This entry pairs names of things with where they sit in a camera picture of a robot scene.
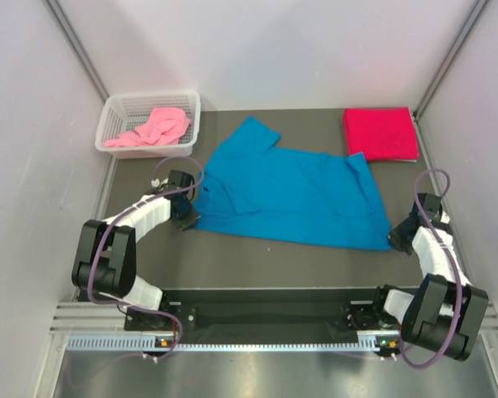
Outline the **blue t shirt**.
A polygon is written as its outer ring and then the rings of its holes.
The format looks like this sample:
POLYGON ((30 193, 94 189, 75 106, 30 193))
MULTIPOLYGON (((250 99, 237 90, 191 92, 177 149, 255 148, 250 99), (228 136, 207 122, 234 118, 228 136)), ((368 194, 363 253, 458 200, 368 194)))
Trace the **blue t shirt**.
POLYGON ((249 117, 204 168, 197 228, 297 244, 388 251, 390 223, 363 154, 281 148, 249 117))

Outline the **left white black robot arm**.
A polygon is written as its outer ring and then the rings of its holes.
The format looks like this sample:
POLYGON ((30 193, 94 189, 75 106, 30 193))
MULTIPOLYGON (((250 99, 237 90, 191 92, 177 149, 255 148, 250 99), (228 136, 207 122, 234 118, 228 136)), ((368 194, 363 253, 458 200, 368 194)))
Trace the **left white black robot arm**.
POLYGON ((196 180, 172 170, 136 203, 104 220, 89 220, 81 228, 71 281, 97 304, 113 304, 129 321, 145 330, 178 324, 167 294, 137 274, 137 243, 157 226, 173 222, 181 231, 192 229, 196 180))

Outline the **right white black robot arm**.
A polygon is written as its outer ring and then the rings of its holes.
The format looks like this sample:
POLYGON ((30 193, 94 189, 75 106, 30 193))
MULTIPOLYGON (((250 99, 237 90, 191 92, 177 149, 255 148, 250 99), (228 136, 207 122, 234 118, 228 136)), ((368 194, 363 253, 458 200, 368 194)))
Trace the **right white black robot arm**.
POLYGON ((391 285, 376 288, 372 304, 346 308, 348 326, 356 331, 398 328, 405 343, 465 361, 476 344, 489 298, 462 272, 442 199, 417 194, 408 217, 388 238, 395 250, 417 255, 423 281, 413 294, 391 285))

